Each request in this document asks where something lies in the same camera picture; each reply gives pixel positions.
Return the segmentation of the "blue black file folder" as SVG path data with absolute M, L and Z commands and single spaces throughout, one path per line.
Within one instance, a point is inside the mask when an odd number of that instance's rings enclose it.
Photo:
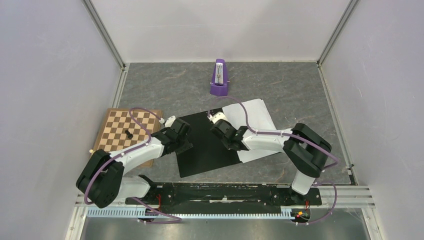
M 186 178 L 240 164 L 238 152 L 227 149 L 212 132 L 206 111 L 181 116 L 191 126 L 188 136 L 192 147 L 176 155 L 179 176 Z

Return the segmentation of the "white paper sheets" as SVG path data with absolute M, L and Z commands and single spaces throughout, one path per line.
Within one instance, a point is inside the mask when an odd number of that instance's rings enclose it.
M 252 128 L 259 130 L 276 129 L 263 99 L 252 99 L 244 101 L 242 104 L 246 108 L 248 123 Z M 234 128 L 238 129 L 246 125 L 245 113 L 238 103 L 224 106 L 222 112 Z M 237 152 L 237 155 L 241 162 L 247 163 L 276 153 L 276 151 L 256 149 L 249 151 L 241 150 Z

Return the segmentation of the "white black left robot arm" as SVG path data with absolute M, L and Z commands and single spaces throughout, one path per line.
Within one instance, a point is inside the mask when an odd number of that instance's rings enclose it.
M 156 189 L 144 178 L 125 179 L 125 174 L 150 160 L 189 150 L 193 146 L 189 141 L 191 130 L 189 123 L 172 116 L 163 129 L 149 134 L 140 143 L 111 152 L 94 151 L 76 181 L 84 203 L 100 209 L 117 198 L 138 197 L 145 204 L 153 203 Z

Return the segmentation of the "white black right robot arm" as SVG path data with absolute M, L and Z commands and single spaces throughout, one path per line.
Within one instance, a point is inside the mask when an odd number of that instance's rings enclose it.
M 338 162 L 331 154 L 331 145 L 303 123 L 297 123 L 292 129 L 255 131 L 246 125 L 236 129 L 229 121 L 219 119 L 213 121 L 210 131 L 229 150 L 285 153 L 296 167 L 288 191 L 289 199 L 295 204 L 302 204 L 309 198 L 310 188 L 328 167 L 328 158 Z

